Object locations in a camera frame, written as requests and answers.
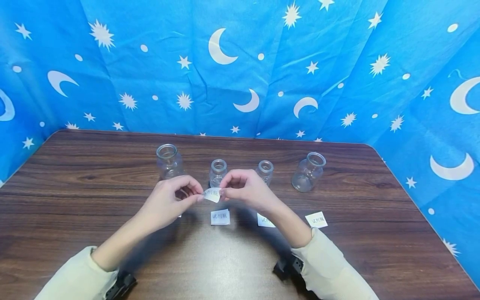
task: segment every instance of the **glass bottle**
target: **glass bottle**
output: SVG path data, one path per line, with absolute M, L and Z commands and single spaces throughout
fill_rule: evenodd
M 273 164 L 271 162 L 262 160 L 255 171 L 267 185 L 270 185 L 273 177 Z
M 210 167 L 210 187 L 220 187 L 220 182 L 227 174 L 227 163 L 223 159 L 215 159 Z
M 183 161 L 175 145 L 165 144 L 156 150 L 156 164 L 162 180 L 183 175 Z
M 299 192 L 311 191 L 317 180 L 323 175 L 322 168 L 327 163 L 325 157 L 317 152 L 310 152 L 302 160 L 292 177 L 292 185 Z

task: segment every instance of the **black clip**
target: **black clip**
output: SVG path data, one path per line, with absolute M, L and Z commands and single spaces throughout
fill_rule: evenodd
M 118 300 L 137 284 L 137 279 L 132 274 L 121 272 L 117 276 L 115 284 L 105 294 L 106 300 Z
M 280 258 L 275 267 L 273 273 L 280 278 L 280 280 L 287 280 L 291 276 L 298 276 L 303 269 L 303 261 L 297 256 L 291 254 L 288 258 Z

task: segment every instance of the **bottle mouth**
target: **bottle mouth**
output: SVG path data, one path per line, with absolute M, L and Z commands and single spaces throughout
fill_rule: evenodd
M 258 169 L 262 172 L 262 173 L 270 173 L 273 171 L 273 164 L 271 162 L 269 162 L 268 160 L 262 160 L 259 164 L 258 164 Z
M 157 148 L 156 156 L 161 159 L 169 159 L 177 154 L 177 148 L 172 144 L 164 144 Z
M 323 167 L 327 163 L 325 157 L 317 152 L 308 153 L 307 160 L 316 167 Z
M 212 169 L 214 169 L 217 172 L 225 171 L 227 168 L 227 163 L 223 159 L 216 159 L 212 161 Z

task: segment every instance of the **person's left hand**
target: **person's left hand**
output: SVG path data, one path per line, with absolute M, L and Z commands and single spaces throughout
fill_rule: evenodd
M 159 181 L 134 219 L 147 233 L 153 233 L 170 225 L 190 206 L 203 200 L 203 192 L 200 183 L 189 175 Z

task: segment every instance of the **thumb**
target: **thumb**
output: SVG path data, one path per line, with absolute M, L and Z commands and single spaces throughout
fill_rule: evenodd
M 194 205 L 197 202 L 200 202 L 203 199 L 204 199 L 204 196 L 202 194 L 192 195 L 181 201 L 177 201 L 177 206 L 180 208 L 181 212 L 183 213 L 190 206 Z
M 225 198 L 229 199 L 240 199 L 242 200 L 242 189 L 234 189 L 234 188 L 224 188 L 220 190 L 220 194 Z

